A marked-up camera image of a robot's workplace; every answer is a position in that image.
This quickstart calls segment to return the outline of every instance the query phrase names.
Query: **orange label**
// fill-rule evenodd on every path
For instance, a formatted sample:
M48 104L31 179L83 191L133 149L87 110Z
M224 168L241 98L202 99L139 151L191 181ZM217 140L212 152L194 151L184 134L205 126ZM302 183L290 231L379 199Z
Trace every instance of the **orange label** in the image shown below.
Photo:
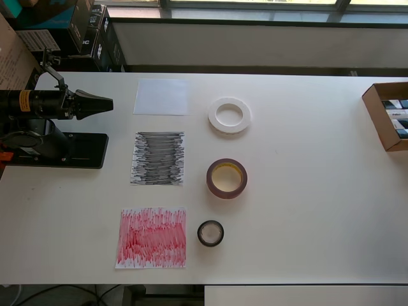
M20 91L20 109L22 112L30 112L30 91Z

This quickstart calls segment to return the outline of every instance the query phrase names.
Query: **black box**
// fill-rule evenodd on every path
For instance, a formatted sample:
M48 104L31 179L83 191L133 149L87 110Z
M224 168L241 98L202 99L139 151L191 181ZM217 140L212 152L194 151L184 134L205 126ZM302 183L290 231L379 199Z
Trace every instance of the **black box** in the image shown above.
M105 45L109 50L113 65L118 66L120 71L120 67L126 65L126 60L120 47L119 40L117 39L115 28L110 22L108 9L105 5L95 4L92 7L88 27L98 29L101 32Z
M97 29L88 29L80 55L61 58L57 71L113 71L108 49Z
M50 47L55 55L81 51L94 0L39 0L10 23L31 52Z

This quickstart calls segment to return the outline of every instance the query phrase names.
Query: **paper with red scribbles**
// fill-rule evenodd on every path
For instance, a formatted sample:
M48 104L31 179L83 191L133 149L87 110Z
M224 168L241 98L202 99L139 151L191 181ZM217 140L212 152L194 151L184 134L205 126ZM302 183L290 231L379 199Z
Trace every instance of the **paper with red scribbles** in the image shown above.
M184 208L134 208L122 211L116 268L185 266Z

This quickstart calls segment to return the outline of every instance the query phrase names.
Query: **open cardboard box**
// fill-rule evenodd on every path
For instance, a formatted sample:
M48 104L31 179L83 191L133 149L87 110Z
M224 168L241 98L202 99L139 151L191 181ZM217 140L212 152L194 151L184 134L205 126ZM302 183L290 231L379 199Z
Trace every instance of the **open cardboard box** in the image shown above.
M408 99L408 82L373 84L363 95L363 101L387 152L408 150L408 139L400 139L382 100Z

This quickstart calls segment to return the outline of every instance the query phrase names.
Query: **cardboard box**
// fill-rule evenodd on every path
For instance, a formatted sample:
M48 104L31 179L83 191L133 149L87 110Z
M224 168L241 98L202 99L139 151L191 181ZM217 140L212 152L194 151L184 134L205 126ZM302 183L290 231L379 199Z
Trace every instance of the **cardboard box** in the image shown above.
M120 67L126 65L126 60L105 5L95 4L92 7L88 27L100 31L113 65L116 66L115 70L120 71Z
M58 71L112 71L112 60L101 34L97 29L88 29L80 55L62 58L55 66Z
M408 82L373 84L363 95L384 149L388 152L408 150L408 139L400 139L381 100L408 99Z
M40 0L23 8L12 26L31 52L51 48L54 55L78 54L94 0Z
M0 15L0 89L34 89L40 66Z

